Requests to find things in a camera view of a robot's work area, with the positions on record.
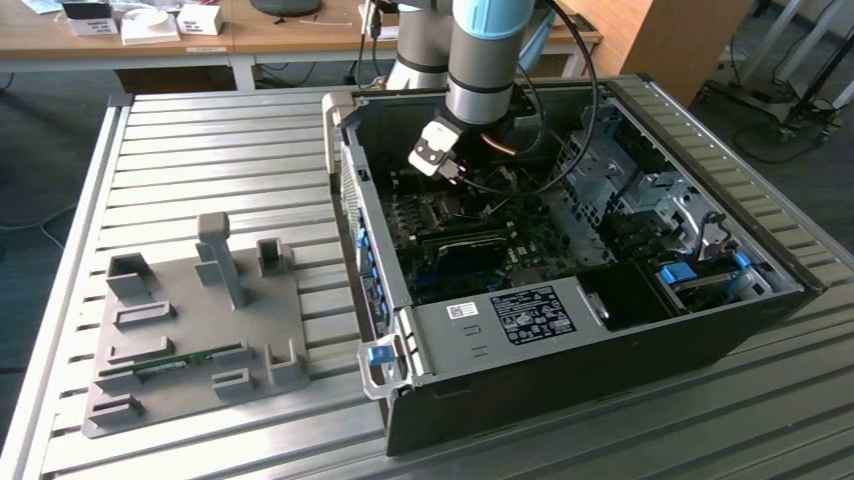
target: warning label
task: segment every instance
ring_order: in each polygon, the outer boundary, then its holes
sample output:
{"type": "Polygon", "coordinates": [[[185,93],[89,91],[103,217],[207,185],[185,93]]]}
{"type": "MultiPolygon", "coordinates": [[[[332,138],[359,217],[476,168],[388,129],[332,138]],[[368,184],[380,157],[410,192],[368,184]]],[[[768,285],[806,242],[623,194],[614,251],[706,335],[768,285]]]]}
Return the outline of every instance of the warning label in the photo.
{"type": "Polygon", "coordinates": [[[551,287],[491,297],[507,339],[514,345],[575,331],[575,325],[551,287]]]}

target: green circuit board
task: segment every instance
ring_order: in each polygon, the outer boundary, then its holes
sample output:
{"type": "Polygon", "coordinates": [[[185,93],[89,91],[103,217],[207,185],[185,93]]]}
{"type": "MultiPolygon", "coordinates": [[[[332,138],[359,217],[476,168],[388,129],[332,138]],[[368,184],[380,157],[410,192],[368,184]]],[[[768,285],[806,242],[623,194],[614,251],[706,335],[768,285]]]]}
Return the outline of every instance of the green circuit board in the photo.
{"type": "Polygon", "coordinates": [[[383,210],[416,305],[539,283],[578,268],[570,239],[536,197],[392,195],[383,210]]]}

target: gray pillar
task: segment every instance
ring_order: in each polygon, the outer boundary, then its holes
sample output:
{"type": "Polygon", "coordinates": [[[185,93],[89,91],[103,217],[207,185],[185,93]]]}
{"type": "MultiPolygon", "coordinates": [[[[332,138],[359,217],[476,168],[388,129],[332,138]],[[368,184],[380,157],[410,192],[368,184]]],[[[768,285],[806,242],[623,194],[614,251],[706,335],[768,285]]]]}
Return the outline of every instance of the gray pillar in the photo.
{"type": "Polygon", "coordinates": [[[231,304],[233,308],[241,308],[245,306],[245,292],[240,286],[237,267],[235,267],[235,260],[231,257],[228,243],[225,242],[229,236],[228,215],[223,212],[199,215],[199,241],[211,248],[213,253],[223,283],[228,289],[231,304]]]}

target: aluminum slatted table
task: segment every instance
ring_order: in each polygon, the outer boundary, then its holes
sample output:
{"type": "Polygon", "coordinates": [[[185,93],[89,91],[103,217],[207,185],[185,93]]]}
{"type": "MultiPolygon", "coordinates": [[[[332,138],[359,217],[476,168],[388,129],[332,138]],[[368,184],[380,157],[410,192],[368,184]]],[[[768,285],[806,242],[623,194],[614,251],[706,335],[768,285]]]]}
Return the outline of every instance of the aluminum slatted table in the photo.
{"type": "Polygon", "coordinates": [[[363,393],[323,163],[327,90],[152,95],[107,111],[0,478],[842,478],[854,472],[854,262],[654,87],[620,80],[830,286],[712,367],[478,438],[388,458],[363,393]],[[232,248],[295,249],[304,390],[89,440],[80,433],[111,255],[192,256],[196,214],[232,248]]]}

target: table leg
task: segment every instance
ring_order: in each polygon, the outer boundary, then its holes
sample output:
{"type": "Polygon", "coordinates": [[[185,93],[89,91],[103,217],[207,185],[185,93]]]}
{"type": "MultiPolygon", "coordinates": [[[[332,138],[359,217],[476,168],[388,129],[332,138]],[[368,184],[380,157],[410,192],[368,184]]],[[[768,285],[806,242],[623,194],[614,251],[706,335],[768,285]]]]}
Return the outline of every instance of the table leg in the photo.
{"type": "Polygon", "coordinates": [[[255,90],[255,77],[252,66],[255,65],[255,55],[232,55],[229,57],[231,70],[235,75],[235,85],[241,92],[255,90]]]}

